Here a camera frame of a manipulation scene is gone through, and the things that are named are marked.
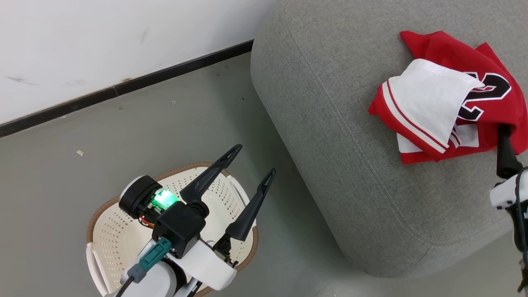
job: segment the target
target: black baseboard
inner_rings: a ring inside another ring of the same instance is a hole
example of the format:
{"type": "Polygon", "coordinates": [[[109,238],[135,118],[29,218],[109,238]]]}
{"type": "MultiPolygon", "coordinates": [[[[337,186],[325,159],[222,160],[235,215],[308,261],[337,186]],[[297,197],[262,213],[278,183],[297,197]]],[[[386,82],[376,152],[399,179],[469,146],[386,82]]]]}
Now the black baseboard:
{"type": "Polygon", "coordinates": [[[250,52],[252,47],[253,41],[251,40],[189,62],[119,83],[108,89],[100,90],[86,96],[79,97],[38,113],[16,119],[12,122],[0,125],[0,137],[11,135],[13,133],[45,123],[52,119],[59,118],[88,106],[101,103],[108,99],[116,98],[117,96],[124,95],[126,93],[154,85],[158,82],[184,75],[191,71],[236,57],[238,55],[250,52]]]}

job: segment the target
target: basket handle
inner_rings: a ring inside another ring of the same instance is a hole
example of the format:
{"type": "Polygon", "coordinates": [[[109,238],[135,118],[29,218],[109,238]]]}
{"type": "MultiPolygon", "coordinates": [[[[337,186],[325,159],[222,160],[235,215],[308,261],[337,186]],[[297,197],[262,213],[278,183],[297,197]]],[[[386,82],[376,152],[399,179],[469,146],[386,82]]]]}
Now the basket handle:
{"type": "Polygon", "coordinates": [[[93,255],[92,243],[88,243],[86,245],[86,261],[88,263],[88,269],[90,270],[90,274],[92,276],[93,282],[97,287],[97,290],[99,290],[101,296],[107,295],[108,290],[105,286],[105,283],[102,281],[99,272],[97,272],[96,259],[93,255]]]}
{"type": "MultiPolygon", "coordinates": [[[[236,178],[234,178],[232,175],[228,176],[227,177],[230,184],[237,190],[237,193],[239,194],[240,198],[242,199],[242,201],[244,201],[244,204],[245,205],[248,205],[249,203],[249,197],[248,195],[246,194],[246,191],[244,191],[244,188],[242,187],[242,185],[238,182],[238,180],[236,178]]],[[[257,225],[257,220],[255,220],[253,222],[253,227],[257,225]]]]}

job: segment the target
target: fabric upholstery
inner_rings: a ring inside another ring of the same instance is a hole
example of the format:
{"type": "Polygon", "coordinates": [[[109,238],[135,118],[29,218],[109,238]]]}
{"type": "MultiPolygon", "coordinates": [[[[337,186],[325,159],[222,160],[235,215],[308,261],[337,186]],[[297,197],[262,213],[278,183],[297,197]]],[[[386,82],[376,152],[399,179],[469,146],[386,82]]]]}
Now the fabric upholstery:
{"type": "Polygon", "coordinates": [[[526,93],[527,14],[526,0],[285,0],[262,25],[255,88],[343,253],[368,273],[427,275],[512,228],[488,199],[494,152],[402,165],[395,133],[367,113],[412,61],[399,32],[488,42],[526,93]]]}

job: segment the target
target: gray floor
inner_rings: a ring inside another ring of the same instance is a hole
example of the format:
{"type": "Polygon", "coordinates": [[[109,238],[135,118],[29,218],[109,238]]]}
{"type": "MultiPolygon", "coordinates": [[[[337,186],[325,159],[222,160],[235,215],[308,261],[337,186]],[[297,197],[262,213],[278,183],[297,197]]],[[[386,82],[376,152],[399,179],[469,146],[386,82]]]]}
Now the gray floor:
{"type": "Polygon", "coordinates": [[[0,139],[0,295],[96,297],[85,256],[93,212],[141,174],[214,161],[250,192],[277,177],[253,262],[216,296],[518,296],[510,236],[420,280],[375,279],[347,262],[260,102],[249,54],[0,139]],[[84,156],[76,153],[84,151],[84,156]]]}

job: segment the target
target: red and white garment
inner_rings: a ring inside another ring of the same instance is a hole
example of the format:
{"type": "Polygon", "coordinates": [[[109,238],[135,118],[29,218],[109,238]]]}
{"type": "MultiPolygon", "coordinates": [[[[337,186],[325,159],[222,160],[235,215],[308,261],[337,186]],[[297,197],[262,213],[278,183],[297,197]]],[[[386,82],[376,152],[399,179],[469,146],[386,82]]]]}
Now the red and white garment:
{"type": "Polygon", "coordinates": [[[493,150],[499,124],[516,154],[528,149],[524,95],[491,47],[473,49],[444,32],[400,33],[414,60],[378,88],[369,112],[397,133],[404,164],[493,150]]]}

